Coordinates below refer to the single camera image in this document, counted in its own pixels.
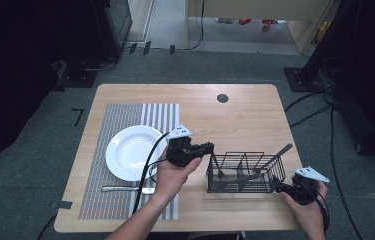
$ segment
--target black speaker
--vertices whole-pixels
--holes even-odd
[[[85,69],[115,63],[132,25],[127,0],[41,0],[37,11],[67,64],[67,85],[83,86]]]
[[[358,152],[375,151],[375,0],[352,6],[347,17],[353,18],[353,38],[344,39],[351,48],[339,56],[336,95],[357,136]]]

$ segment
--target utensil holder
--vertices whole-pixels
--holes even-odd
[[[284,181],[281,157],[264,152],[211,154],[207,169],[208,193],[271,193],[273,176]]]

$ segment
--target black cable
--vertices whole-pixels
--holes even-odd
[[[317,195],[312,194],[311,190],[309,190],[309,188],[304,183],[302,183],[300,181],[297,181],[296,183],[300,184],[300,186],[302,186],[304,189],[306,189],[306,191],[308,191],[309,195],[311,195],[315,199],[315,202],[320,207],[323,222],[324,222],[324,233],[326,233],[326,231],[327,231],[327,229],[330,225],[330,212],[328,211],[328,206],[327,206],[327,203],[325,202],[324,197],[321,195],[321,193],[319,193],[319,191],[317,192]],[[321,199],[324,202],[324,205],[321,203],[320,200],[318,200],[318,195],[321,196]]]
[[[331,156],[331,166],[333,168],[333,173],[334,173],[334,178],[336,180],[336,185],[337,189],[339,190],[340,193],[340,198],[342,199],[343,206],[346,210],[347,216],[349,218],[350,223],[352,224],[353,229],[355,230],[355,233],[357,237],[362,240],[361,235],[359,234],[358,228],[355,225],[355,222],[352,219],[352,216],[349,211],[349,207],[347,206],[345,197],[343,196],[342,189],[339,184],[339,179],[337,177],[337,171],[336,171],[336,165],[334,164],[334,120],[333,120],[333,115],[334,115],[334,106],[331,107],[331,116],[330,116],[330,125],[331,125],[331,141],[330,141],[330,156]]]
[[[50,223],[52,223],[53,220],[56,219],[56,217],[57,217],[57,213],[52,218],[50,218],[50,220],[46,223],[46,225],[44,225],[43,229],[41,230],[40,234],[37,237],[37,240],[41,239],[41,237],[43,236],[43,233],[46,231],[47,227],[50,225]]]
[[[287,112],[290,108],[292,108],[294,105],[296,105],[297,103],[305,100],[306,98],[310,97],[310,96],[313,96],[313,95],[316,95],[316,94],[320,94],[321,92],[313,92],[313,93],[310,93],[310,94],[307,94],[305,96],[302,96],[298,99],[296,99],[294,102],[290,103],[289,106],[287,106],[285,109],[284,109],[284,112]]]
[[[152,165],[154,165],[154,164],[158,164],[158,163],[163,162],[163,161],[166,161],[166,159],[161,159],[161,160],[156,161],[156,162],[153,162],[153,163],[151,163],[151,164],[149,164],[149,165],[147,166],[147,168],[149,168],[149,178],[150,178],[150,180],[152,180],[152,182],[154,182],[154,183],[156,183],[156,180],[155,180],[155,179],[153,178],[153,176],[152,176],[152,171],[153,171],[154,168],[151,168],[150,166],[152,166]]]
[[[117,58],[115,58],[114,60],[113,60],[113,62],[110,64],[110,65],[108,65],[108,66],[106,66],[106,67],[104,67],[104,68],[84,68],[84,71],[104,71],[104,70],[108,70],[109,68],[111,68],[113,65],[115,65],[115,63],[117,62]]]
[[[293,123],[293,124],[290,124],[290,128],[294,128],[295,126],[297,126],[297,125],[303,123],[304,121],[308,120],[309,118],[311,118],[311,117],[313,117],[313,116],[315,116],[315,115],[318,115],[318,114],[320,114],[320,113],[323,113],[324,111],[326,111],[326,110],[329,109],[330,107],[331,107],[331,105],[325,106],[325,107],[321,108],[320,110],[318,110],[318,111],[312,113],[311,115],[309,115],[309,116],[307,116],[307,117],[304,117],[303,119],[301,119],[301,120],[299,120],[299,121],[297,121],[297,122],[295,122],[295,123]]]
[[[156,141],[155,145],[153,146],[152,150],[150,150],[149,157],[147,157],[147,161],[146,161],[146,163],[144,164],[144,167],[143,167],[143,173],[141,174],[141,180],[140,180],[140,184],[138,186],[137,196],[136,196],[136,199],[135,199],[135,204],[134,204],[132,214],[134,214],[137,211],[138,204],[140,203],[141,190],[142,190],[142,187],[143,187],[143,184],[144,184],[144,180],[146,178],[147,170],[149,168],[148,165],[149,165],[149,162],[150,162],[150,158],[152,158],[153,152],[155,151],[156,147],[159,145],[160,141],[162,141],[162,139],[164,139],[168,134],[169,134],[169,132],[160,136],[160,138]]]
[[[204,36],[204,32],[203,32],[203,14],[204,14],[204,11],[205,11],[205,0],[202,0],[202,13],[201,13],[201,19],[200,19],[200,38],[199,38],[199,41],[197,41],[196,45],[192,48],[186,48],[186,50],[194,50],[196,48],[198,48],[200,45],[202,45],[203,43],[203,36]]]

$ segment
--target black controller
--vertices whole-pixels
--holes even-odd
[[[289,194],[297,203],[307,205],[318,197],[318,182],[299,174],[293,176],[293,186],[284,184],[277,177],[273,177],[276,192]]]
[[[177,167],[185,167],[191,160],[211,154],[213,150],[214,144],[210,142],[191,145],[190,137],[174,138],[169,140],[166,159]]]

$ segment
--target knife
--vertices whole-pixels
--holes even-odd
[[[137,191],[138,187],[120,187],[120,186],[103,186],[102,192],[111,192],[111,191]],[[142,194],[153,194],[155,192],[155,188],[142,188]]]

